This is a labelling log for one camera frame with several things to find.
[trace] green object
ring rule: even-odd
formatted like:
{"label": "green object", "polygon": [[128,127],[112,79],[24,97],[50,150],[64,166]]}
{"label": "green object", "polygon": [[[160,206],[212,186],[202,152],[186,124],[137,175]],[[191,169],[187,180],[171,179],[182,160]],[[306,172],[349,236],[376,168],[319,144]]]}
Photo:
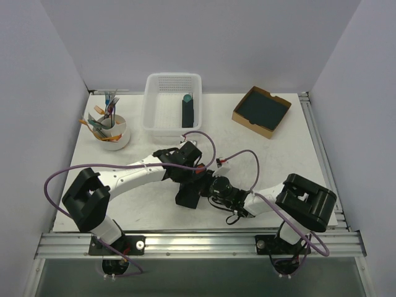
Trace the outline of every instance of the green object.
{"label": "green object", "polygon": [[191,97],[190,94],[185,94],[185,96],[183,97],[183,101],[186,102],[186,103],[190,102],[191,99],[192,99],[192,97]]}

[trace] white cup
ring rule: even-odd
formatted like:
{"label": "white cup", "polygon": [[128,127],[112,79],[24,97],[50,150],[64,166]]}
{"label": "white cup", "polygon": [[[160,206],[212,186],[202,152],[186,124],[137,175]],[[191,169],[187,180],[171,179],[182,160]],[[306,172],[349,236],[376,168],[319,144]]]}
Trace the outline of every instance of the white cup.
{"label": "white cup", "polygon": [[[105,119],[103,116],[98,119],[99,123],[102,123],[105,126],[109,126],[111,124],[111,119],[107,118]],[[99,135],[98,132],[96,132],[96,129],[94,129],[95,133],[97,136],[102,138],[103,136]],[[104,133],[105,136],[107,137],[113,137],[113,136],[118,136],[121,134],[121,138],[118,139],[118,141],[101,141],[99,139],[96,139],[97,142],[105,149],[105,150],[121,150],[123,147],[125,147],[129,139],[131,138],[131,131],[129,130],[129,127],[126,124],[125,119],[122,116],[119,116],[116,114],[115,116],[115,124],[112,128],[110,129],[102,129],[102,133]]]}

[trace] screw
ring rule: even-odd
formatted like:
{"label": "screw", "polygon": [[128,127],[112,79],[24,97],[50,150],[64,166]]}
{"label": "screw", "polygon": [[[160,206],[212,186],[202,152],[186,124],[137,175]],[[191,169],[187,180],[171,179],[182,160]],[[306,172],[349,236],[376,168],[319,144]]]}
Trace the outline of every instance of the screw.
{"label": "screw", "polygon": [[138,242],[136,242],[136,249],[138,251],[143,250],[143,248],[144,248],[144,242],[143,241],[139,240]]}
{"label": "screw", "polygon": [[265,248],[265,242],[264,240],[258,240],[258,242],[256,243],[256,246],[258,249],[263,249]]}

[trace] open cardboard box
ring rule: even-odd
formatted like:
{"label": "open cardboard box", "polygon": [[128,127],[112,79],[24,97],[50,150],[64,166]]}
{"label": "open cardboard box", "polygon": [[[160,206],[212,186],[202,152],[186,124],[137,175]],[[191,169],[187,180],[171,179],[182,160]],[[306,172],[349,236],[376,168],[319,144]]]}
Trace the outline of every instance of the open cardboard box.
{"label": "open cardboard box", "polygon": [[270,139],[290,106],[289,101],[253,87],[234,109],[232,120]]}

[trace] white backdrop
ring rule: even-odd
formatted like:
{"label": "white backdrop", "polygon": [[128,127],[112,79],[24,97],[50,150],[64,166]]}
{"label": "white backdrop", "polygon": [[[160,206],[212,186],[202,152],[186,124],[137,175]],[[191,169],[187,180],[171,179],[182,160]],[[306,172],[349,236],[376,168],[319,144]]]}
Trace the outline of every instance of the white backdrop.
{"label": "white backdrop", "polygon": [[378,296],[396,296],[396,2],[363,0],[311,100]]}
{"label": "white backdrop", "polygon": [[88,93],[38,0],[0,1],[0,27],[0,296],[22,296]]}
{"label": "white backdrop", "polygon": [[204,92],[312,89],[359,0],[41,0],[89,89],[195,72]]}

